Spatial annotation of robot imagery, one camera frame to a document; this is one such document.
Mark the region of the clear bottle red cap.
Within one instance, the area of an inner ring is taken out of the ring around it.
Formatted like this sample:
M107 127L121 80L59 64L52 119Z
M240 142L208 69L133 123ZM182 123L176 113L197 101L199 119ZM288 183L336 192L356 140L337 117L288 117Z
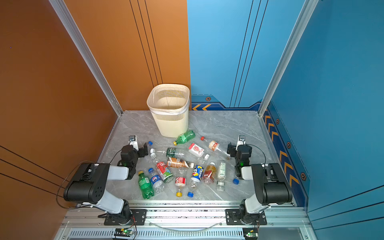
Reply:
M204 136L202 136L200 139L208 147L208 149L214 152L216 155L220 156L224 160L230 159L230 154L228 153L227 145L221 142L217 142L213 139L209 139L209 138L207 139Z

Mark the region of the yellow tea bottle white cap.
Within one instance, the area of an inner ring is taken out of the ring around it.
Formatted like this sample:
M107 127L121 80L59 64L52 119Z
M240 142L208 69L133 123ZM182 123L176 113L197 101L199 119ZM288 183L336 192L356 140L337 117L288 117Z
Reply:
M214 183L216 171L216 164L214 162L209 163L203 174L203 182L207 185Z

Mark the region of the large green soda bottle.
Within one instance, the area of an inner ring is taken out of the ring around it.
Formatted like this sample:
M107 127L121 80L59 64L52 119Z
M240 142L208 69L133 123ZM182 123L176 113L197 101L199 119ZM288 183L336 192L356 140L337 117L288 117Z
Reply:
M150 179L144 174L143 171L138 172L139 180L138 184L145 200L150 199L154 196L154 189Z

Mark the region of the clear bottle green white label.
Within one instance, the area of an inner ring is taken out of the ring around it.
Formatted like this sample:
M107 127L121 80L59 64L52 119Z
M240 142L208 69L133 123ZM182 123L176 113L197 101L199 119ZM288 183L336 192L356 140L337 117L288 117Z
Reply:
M225 191L226 163L221 162L218 170L217 191Z

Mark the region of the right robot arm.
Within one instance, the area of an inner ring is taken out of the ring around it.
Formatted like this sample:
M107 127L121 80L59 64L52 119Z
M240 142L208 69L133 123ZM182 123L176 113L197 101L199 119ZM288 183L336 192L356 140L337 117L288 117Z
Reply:
M254 193L242 200L238 210L226 210L228 225L267 224L265 210L290 203L293 199L291 187L278 163L250 164L252 146L228 144L227 153L235 159L237 180L252 181Z

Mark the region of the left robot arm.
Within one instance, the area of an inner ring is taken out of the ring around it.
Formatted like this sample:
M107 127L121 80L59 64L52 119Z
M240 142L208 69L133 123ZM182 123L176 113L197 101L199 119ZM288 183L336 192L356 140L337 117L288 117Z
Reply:
M82 163L64 190L67 202L86 205L102 210L98 217L106 226L143 226L146 210L131 210L127 200L118 198L106 190L108 181L131 180L136 174L138 160L148 155L152 142L138 148L130 142L121 151L121 160L116 166L109 163Z

